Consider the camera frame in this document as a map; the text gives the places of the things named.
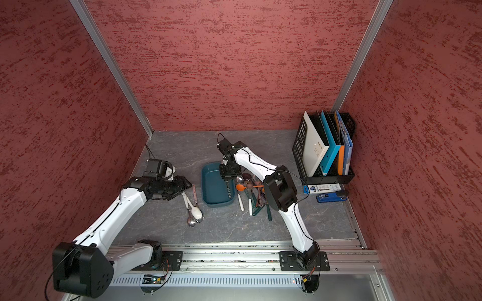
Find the white handle steel spoon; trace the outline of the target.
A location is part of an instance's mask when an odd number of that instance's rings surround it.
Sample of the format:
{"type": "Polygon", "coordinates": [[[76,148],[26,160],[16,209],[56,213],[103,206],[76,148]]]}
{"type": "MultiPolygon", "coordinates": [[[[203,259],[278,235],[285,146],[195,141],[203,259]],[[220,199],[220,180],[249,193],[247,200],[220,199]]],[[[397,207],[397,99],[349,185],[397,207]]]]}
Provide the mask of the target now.
{"type": "Polygon", "coordinates": [[[243,201],[242,201],[242,198],[241,198],[241,192],[242,190],[240,190],[238,187],[239,186],[243,186],[242,182],[236,180],[236,190],[237,190],[237,199],[238,199],[238,203],[239,203],[239,206],[240,206],[240,209],[241,211],[245,211],[245,208],[244,208],[244,204],[243,204],[243,201]]]}

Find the patterned handle steel spoon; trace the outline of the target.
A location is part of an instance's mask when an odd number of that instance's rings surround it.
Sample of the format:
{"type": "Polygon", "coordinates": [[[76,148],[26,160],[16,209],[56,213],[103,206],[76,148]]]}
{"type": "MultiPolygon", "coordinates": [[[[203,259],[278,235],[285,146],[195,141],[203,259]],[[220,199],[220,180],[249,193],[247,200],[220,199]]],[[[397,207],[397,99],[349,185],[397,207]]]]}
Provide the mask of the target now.
{"type": "Polygon", "coordinates": [[[231,197],[232,197],[232,190],[231,190],[230,181],[229,181],[229,180],[225,180],[225,185],[226,185],[226,189],[227,189],[228,199],[231,199],[231,197]]]}

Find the orange plastic spoon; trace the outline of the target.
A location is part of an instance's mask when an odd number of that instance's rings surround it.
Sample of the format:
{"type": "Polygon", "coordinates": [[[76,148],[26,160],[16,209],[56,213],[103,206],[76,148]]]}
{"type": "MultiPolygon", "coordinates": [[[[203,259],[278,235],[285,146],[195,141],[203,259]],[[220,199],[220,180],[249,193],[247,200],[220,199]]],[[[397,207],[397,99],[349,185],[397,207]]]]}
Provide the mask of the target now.
{"type": "Polygon", "coordinates": [[[263,185],[252,185],[252,184],[245,186],[243,184],[237,184],[235,187],[238,191],[244,191],[246,189],[263,188],[264,186],[263,185]]]}

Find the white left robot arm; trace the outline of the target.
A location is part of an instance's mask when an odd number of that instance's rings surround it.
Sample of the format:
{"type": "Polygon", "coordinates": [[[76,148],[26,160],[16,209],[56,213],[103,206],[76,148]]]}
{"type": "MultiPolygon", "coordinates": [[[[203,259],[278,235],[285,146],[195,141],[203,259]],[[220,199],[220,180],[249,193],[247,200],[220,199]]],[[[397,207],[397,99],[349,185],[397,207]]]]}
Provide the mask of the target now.
{"type": "Polygon", "coordinates": [[[191,187],[184,176],[132,177],[91,226],[72,242],[61,242],[54,249],[53,272],[49,278],[53,288],[57,292],[98,298],[114,279],[139,266],[148,264],[169,270],[161,243],[153,240],[140,240],[114,255],[108,252],[134,213],[149,200],[169,201],[191,187]]]}

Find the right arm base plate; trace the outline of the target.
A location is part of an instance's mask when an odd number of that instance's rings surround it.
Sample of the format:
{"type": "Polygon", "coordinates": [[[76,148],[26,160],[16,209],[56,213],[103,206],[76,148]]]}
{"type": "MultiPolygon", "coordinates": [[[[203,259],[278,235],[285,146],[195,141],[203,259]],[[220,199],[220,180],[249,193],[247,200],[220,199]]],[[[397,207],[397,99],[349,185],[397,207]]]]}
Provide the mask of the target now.
{"type": "Polygon", "coordinates": [[[302,259],[299,259],[299,256],[296,254],[296,252],[279,252],[279,263],[283,272],[311,272],[312,270],[315,272],[329,272],[331,270],[326,252],[320,252],[320,254],[307,265],[303,265],[302,259]]]}

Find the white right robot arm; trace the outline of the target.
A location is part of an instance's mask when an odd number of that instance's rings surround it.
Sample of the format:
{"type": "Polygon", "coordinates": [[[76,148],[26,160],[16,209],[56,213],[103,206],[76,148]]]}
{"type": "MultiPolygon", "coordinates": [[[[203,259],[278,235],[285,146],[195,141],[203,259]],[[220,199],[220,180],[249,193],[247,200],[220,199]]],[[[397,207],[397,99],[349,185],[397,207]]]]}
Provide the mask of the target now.
{"type": "Polygon", "coordinates": [[[243,142],[232,144],[228,139],[217,143],[223,156],[220,174],[223,179],[235,179],[245,168],[262,180],[268,205],[282,217],[292,239],[298,265],[312,269],[317,264],[320,247],[311,237],[301,218],[297,189],[286,166],[277,167],[254,154],[243,142]]]}

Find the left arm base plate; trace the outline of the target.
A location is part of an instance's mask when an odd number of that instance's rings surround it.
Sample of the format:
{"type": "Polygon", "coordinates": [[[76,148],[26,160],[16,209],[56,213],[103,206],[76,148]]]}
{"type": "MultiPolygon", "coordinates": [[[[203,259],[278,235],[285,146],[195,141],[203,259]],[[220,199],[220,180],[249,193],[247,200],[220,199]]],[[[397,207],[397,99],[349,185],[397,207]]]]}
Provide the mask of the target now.
{"type": "Polygon", "coordinates": [[[177,272],[180,270],[182,261],[182,251],[158,251],[154,252],[148,263],[134,268],[133,271],[177,272]]]}

